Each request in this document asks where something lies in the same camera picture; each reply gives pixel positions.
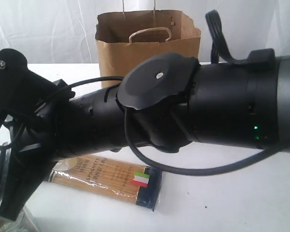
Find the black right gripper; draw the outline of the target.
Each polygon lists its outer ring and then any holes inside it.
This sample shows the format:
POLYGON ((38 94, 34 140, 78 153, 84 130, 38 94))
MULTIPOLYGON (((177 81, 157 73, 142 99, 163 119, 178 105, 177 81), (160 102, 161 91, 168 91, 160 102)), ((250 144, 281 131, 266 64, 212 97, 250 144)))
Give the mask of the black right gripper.
POLYGON ((0 145, 0 215, 18 215, 59 160, 91 153, 92 122, 73 92, 89 83, 67 85, 40 102, 35 110, 42 119, 38 128, 11 115, 0 123, 10 135, 0 145))

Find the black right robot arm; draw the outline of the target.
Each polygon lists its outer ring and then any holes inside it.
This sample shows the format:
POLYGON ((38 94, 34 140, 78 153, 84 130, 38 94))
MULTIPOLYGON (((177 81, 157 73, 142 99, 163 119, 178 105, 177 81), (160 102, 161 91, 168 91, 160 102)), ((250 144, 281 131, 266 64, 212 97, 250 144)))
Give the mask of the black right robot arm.
POLYGON ((201 65, 169 52, 149 58, 119 84, 79 98, 72 85, 28 69, 0 51, 0 218, 14 221, 62 159, 130 147, 144 163, 174 174, 211 176, 290 152, 290 56, 252 51, 243 61, 201 65), (138 151, 176 153, 191 142, 256 148, 241 161, 207 169, 157 163, 138 151))

